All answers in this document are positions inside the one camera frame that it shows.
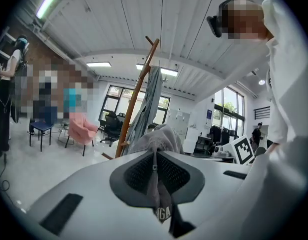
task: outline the vr headset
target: vr headset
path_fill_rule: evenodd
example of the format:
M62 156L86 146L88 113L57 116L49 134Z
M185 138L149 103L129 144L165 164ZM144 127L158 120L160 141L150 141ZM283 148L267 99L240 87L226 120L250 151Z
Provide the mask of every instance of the vr headset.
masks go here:
M19 43L25 43L25 47L24 47L24 50L21 51L22 55L25 55L28 51L28 45L29 45L29 42L27 41L27 37L24 36L24 35L20 35L16 41L13 41L11 44L16 47Z
M218 13L215 16L208 16L206 18L210 29L212 30L215 37L220 38L222 36L222 11L225 6L233 0L226 0L222 2L218 7Z

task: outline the fluorescent light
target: fluorescent light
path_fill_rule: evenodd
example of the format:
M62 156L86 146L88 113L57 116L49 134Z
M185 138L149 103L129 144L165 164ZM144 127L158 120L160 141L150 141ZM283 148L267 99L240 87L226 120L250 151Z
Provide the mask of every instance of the fluorescent light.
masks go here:
M109 62L89 62L86 64L89 67L108 67L110 68L112 66Z
M143 69L143 64L136 64L136 67L138 70L142 70ZM176 77L178 72L176 70L171 70L171 69L167 69L167 68L163 68L161 67L161 72L162 74L165 74L165 75L170 75L170 76L173 76L173 77Z
M173 77L176 77L177 74L178 74L177 71L171 70L171 69L166 69L166 68L161 68L161 71L162 71L162 74L170 75L170 76L173 76Z
M263 86L265 83L266 83L265 80L260 80L260 81L258 82L258 84L260 84L261 86Z
M41 4L40 8L38 9L38 12L36 14L36 17L41 19L46 12L47 8L50 6L50 4L53 2L53 0L44 0L44 2Z
M136 67L138 70L142 70L144 65L143 64L136 64Z

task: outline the floor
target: floor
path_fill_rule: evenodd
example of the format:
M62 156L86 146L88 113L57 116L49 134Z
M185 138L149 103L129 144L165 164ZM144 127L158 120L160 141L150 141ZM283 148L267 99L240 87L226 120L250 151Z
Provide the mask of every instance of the floor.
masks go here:
M103 152L114 157L115 148L99 142L103 139L103 133L97 133L94 147L92 144L87 145L85 156L82 156L83 145L76 141L73 144L71 138L67 148L64 148L67 141L64 131L57 140L60 129L60 125L52 128L51 145L49 145L49 135L43 137L42 152L40 152L40 140L37 135L32 137L29 146L26 118L20 118L17 124L10 122L10 150L6 152L7 164L0 182L9 181L10 188L7 193L20 209L28 210L42 194L77 170L107 161L108 159L101 155ZM2 156L0 173L3 168Z

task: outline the window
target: window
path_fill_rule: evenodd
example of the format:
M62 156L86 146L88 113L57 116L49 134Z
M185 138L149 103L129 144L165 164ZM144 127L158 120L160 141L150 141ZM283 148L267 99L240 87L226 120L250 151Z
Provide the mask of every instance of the window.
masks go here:
M215 93L215 104L218 104L219 106L223 106L222 92L223 90L220 90Z
M244 122L242 120L238 120L238 129L237 129L237 135L241 137L244 132Z
M108 115L110 111L113 111L117 115L119 113L126 114L133 92L134 90L132 89L110 86L105 101L103 103L99 119L105 121L106 120L105 116ZM133 122L137 113L139 112L144 97L145 93L143 91L138 93L135 107L130 119L130 123ZM154 124L160 125L164 123L166 119L169 100L170 100L169 98L163 96L159 98L158 110L154 118Z
M123 90L123 88L111 86L111 87L108 89L107 95L109 95L109 96L115 96L115 97L120 97L120 94L121 94L122 90Z
M219 110L214 109L213 125L220 126L222 121L222 113Z
M238 114L240 114L241 116L243 116L243 97L241 97L240 95L238 95Z
M224 108L237 113L237 93L228 88L224 89Z
M238 92L226 87L215 93L212 125L236 131L236 135L241 137L244 131L244 114L244 97Z

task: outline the white sleeve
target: white sleeve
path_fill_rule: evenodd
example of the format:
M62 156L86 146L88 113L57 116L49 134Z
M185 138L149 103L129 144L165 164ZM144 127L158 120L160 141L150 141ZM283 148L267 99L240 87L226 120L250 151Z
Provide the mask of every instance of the white sleeve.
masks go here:
M11 57L14 57L17 61L20 59L20 50L15 50Z
M272 97L267 139L274 143L281 144L287 141L287 133L287 124L278 110L275 97Z

